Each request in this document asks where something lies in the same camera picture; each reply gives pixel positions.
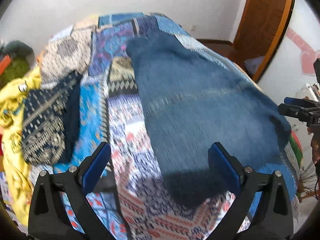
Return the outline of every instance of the patchwork bedspread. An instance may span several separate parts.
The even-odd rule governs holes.
[[[87,200],[117,240],[205,239],[235,198],[226,192],[207,199],[198,208],[188,209],[175,203],[166,190],[146,132],[138,88],[126,54],[131,38],[160,31],[175,35],[185,48],[248,79],[228,59],[209,50],[161,14],[91,17],[53,36],[39,57],[42,88],[53,87],[61,75],[82,69],[86,62],[89,66],[81,82],[80,134],[71,162],[53,167],[35,166],[30,179],[35,183],[42,169],[58,173],[69,166],[78,166],[101,141],[109,142],[111,160]],[[83,52],[82,57],[77,56],[79,51]],[[294,188],[297,173],[291,166],[288,171]],[[65,194],[62,197],[72,226],[83,232],[68,198]],[[249,224],[246,218],[239,230],[248,228]]]

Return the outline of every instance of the human hand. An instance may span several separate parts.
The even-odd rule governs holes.
[[[312,147],[312,161],[316,164],[320,159],[320,130],[308,127],[308,132],[313,133],[310,146]]]

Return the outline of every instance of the yellow cloth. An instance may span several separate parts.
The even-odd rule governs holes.
[[[0,91],[0,126],[3,129],[3,166],[12,197],[12,209],[23,225],[28,225],[32,184],[28,180],[30,165],[22,156],[21,135],[24,99],[30,89],[39,89],[41,84],[39,67],[26,77],[9,82]]]

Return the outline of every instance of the metal screw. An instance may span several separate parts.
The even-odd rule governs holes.
[[[281,176],[282,176],[282,173],[281,173],[281,171],[275,171],[275,175],[276,175],[277,177],[281,177]]]
[[[253,169],[250,166],[245,166],[244,171],[247,173],[253,172]]]
[[[68,170],[70,172],[75,172],[77,170],[77,166],[71,166]]]
[[[43,170],[43,171],[40,171],[40,176],[43,177],[44,175],[47,174],[47,171],[46,170]]]

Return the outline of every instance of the brown door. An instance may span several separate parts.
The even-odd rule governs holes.
[[[233,47],[243,60],[271,54],[268,60],[263,59],[266,63],[270,60],[276,45],[280,42],[280,36],[284,33],[291,2],[292,0],[247,0],[233,43]],[[270,53],[272,43],[276,45]],[[263,69],[260,65],[260,70],[258,69],[253,75],[255,81],[260,78],[266,63]]]

